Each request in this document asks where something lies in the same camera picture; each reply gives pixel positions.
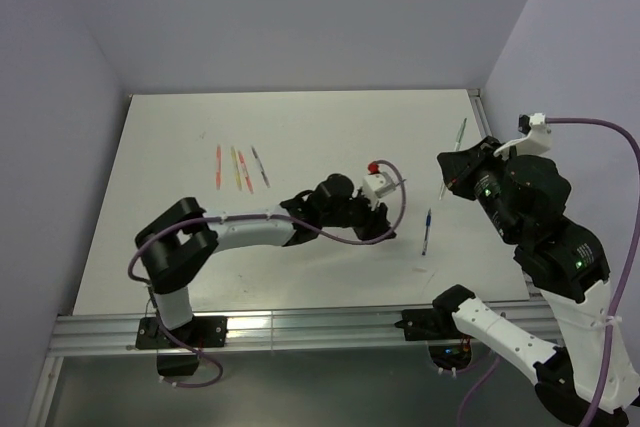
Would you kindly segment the blue ballpoint pen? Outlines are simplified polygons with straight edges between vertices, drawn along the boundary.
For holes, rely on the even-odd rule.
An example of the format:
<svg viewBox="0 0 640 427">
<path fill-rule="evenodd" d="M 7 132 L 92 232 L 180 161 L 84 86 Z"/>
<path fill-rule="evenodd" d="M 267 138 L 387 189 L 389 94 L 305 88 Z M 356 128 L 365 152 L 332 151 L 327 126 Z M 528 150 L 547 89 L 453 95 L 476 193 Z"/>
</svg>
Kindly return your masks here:
<svg viewBox="0 0 640 427">
<path fill-rule="evenodd" d="M 431 222 L 432 222 L 432 209 L 429 208 L 425 218 L 425 230 L 424 230 L 424 238 L 422 242 L 421 256 L 426 256 L 426 253 L 428 251 Z"/>
</svg>

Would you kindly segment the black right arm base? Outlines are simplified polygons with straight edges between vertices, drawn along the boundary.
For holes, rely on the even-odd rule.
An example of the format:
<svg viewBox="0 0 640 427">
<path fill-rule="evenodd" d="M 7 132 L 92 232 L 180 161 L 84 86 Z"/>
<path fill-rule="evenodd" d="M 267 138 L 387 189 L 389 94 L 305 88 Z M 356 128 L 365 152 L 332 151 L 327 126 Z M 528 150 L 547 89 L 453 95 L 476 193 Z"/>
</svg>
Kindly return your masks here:
<svg viewBox="0 0 640 427">
<path fill-rule="evenodd" d="M 394 327 L 407 342 L 425 342 L 434 365 L 444 370 L 463 370 L 471 366 L 471 337 L 461 333 L 452 318 L 438 309 L 405 309 Z"/>
</svg>

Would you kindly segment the purple highlighter pen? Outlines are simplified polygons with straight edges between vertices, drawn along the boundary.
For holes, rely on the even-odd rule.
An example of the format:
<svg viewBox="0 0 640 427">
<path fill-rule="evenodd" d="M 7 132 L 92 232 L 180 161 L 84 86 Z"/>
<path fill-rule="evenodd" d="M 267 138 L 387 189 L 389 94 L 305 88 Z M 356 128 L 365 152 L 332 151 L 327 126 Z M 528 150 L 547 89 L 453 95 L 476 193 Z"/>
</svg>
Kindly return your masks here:
<svg viewBox="0 0 640 427">
<path fill-rule="evenodd" d="M 264 168 L 264 165 L 263 165 L 263 163 L 262 163 L 262 160 L 261 160 L 261 158 L 260 158 L 260 156 L 259 156 L 259 153 L 258 153 L 257 149 L 256 149 L 253 145 L 251 145 L 251 147 L 250 147 L 250 148 L 251 148 L 252 156 L 253 156 L 253 158 L 254 158 L 254 160 L 255 160 L 255 163 L 256 163 L 257 168 L 258 168 L 258 170 L 259 170 L 259 173 L 260 173 L 260 175 L 261 175 L 261 178 L 262 178 L 262 180 L 263 180 L 263 182 L 264 182 L 264 185 L 265 185 L 267 188 L 270 188 L 270 187 L 271 187 L 271 184 L 270 184 L 270 181 L 269 181 L 268 175 L 267 175 L 267 173 L 266 173 L 266 170 L 265 170 L 265 168 Z"/>
</svg>

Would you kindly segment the pink highlighter pen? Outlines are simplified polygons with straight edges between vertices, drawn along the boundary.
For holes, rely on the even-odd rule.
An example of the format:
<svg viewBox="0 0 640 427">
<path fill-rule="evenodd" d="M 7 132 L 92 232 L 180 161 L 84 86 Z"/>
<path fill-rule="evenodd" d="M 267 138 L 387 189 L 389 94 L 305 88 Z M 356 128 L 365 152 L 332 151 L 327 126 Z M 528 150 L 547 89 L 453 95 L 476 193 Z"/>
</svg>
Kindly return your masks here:
<svg viewBox="0 0 640 427">
<path fill-rule="evenodd" d="M 253 194 L 254 193 L 254 189 L 253 189 L 253 185 L 252 185 L 252 182 L 251 182 L 249 170 L 248 170 L 248 167 L 247 167 L 247 164 L 246 164 L 245 156 L 243 155 L 243 153 L 241 151 L 238 151 L 238 159 L 239 159 L 239 162 L 240 162 L 242 176 L 243 176 L 243 178 L 245 180 L 247 189 L 248 189 L 250 194 Z"/>
</svg>

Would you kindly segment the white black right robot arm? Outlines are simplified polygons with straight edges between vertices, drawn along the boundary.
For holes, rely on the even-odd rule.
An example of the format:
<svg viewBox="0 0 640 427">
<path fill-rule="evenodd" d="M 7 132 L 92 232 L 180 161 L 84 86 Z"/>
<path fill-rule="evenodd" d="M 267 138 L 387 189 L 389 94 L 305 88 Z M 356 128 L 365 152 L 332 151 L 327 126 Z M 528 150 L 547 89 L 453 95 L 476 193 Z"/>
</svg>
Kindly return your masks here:
<svg viewBox="0 0 640 427">
<path fill-rule="evenodd" d="M 437 161 L 446 188 L 476 201 L 514 259 L 539 289 L 563 345 L 540 340 L 455 285 L 433 301 L 433 325 L 443 336 L 469 335 L 494 350 L 533 384 L 543 406 L 571 426 L 626 426 L 639 403 L 634 370 L 609 308 L 610 269 L 603 246 L 564 214 L 570 183 L 545 157 L 498 152 L 487 137 Z"/>
</svg>

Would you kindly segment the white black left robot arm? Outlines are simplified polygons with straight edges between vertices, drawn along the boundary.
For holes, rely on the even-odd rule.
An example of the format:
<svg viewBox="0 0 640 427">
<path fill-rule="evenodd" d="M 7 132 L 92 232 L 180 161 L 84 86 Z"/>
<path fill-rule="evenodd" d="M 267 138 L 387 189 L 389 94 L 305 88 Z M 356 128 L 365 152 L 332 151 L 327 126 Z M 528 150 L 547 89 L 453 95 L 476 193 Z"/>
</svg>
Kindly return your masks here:
<svg viewBox="0 0 640 427">
<path fill-rule="evenodd" d="M 274 208 L 244 214 L 206 215 L 193 197 L 177 201 L 135 237 L 145 279 L 160 318 L 159 335 L 183 346 L 195 333 L 188 285 L 215 253 L 254 246 L 293 247 L 320 236 L 350 245 L 396 237 L 382 199 L 398 188 L 387 173 L 369 173 L 360 188 L 332 174 Z"/>
</svg>

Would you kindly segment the aluminium front rail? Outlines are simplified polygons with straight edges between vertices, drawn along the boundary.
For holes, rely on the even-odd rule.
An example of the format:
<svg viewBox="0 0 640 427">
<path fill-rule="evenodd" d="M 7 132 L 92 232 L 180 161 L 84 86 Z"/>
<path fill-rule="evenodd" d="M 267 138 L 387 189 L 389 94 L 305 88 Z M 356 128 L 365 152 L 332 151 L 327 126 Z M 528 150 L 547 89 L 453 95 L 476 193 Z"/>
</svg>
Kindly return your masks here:
<svg viewBox="0 0 640 427">
<path fill-rule="evenodd" d="M 401 306 L 228 311 L 226 352 L 396 347 L 407 345 L 395 327 Z M 93 357 L 137 354 L 143 315 L 63 316 L 46 355 Z"/>
</svg>

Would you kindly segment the yellow highlighter pen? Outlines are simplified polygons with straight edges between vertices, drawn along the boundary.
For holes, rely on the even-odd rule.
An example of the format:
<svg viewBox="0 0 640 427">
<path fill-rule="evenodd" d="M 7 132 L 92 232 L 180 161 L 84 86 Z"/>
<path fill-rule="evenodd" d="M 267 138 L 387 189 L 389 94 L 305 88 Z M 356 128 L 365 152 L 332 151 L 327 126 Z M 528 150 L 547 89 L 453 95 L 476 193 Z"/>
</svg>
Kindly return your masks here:
<svg viewBox="0 0 640 427">
<path fill-rule="evenodd" d="M 241 178 L 241 174 L 240 174 L 239 159 L 238 159 L 238 156 L 237 156 L 237 151 L 236 151 L 234 146 L 231 146 L 231 148 L 230 148 L 230 155 L 231 155 L 231 161 L 232 161 L 232 165 L 233 165 L 235 183 L 236 183 L 236 186 L 237 186 L 238 190 L 242 191 L 242 178 Z"/>
</svg>

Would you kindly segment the orange highlighter pen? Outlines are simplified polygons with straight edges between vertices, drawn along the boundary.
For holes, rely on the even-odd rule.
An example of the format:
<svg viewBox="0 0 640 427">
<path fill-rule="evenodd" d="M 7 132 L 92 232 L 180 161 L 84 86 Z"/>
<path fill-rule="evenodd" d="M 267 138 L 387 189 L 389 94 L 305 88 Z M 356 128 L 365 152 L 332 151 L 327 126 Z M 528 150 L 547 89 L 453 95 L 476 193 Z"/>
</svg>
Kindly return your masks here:
<svg viewBox="0 0 640 427">
<path fill-rule="evenodd" d="M 215 169 L 215 185 L 216 190 L 221 188 L 221 174 L 222 174 L 222 148 L 218 144 L 216 146 L 216 169 Z"/>
</svg>

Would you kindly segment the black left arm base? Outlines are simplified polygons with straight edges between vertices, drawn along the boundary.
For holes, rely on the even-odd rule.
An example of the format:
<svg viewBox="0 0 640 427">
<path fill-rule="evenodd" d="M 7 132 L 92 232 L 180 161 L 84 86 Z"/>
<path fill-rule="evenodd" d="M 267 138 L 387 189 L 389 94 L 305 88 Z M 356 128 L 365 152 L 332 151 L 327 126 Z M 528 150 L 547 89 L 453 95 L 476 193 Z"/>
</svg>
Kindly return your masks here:
<svg viewBox="0 0 640 427">
<path fill-rule="evenodd" d="M 143 317 L 139 321 L 135 349 L 157 351 L 156 370 L 163 382 L 176 388 L 208 387 L 221 380 L 224 369 L 205 350 L 225 346 L 227 322 L 225 316 L 195 316 L 184 326 L 169 330 L 157 316 Z M 215 376 L 208 381 L 188 382 L 204 364 L 216 368 Z"/>
</svg>

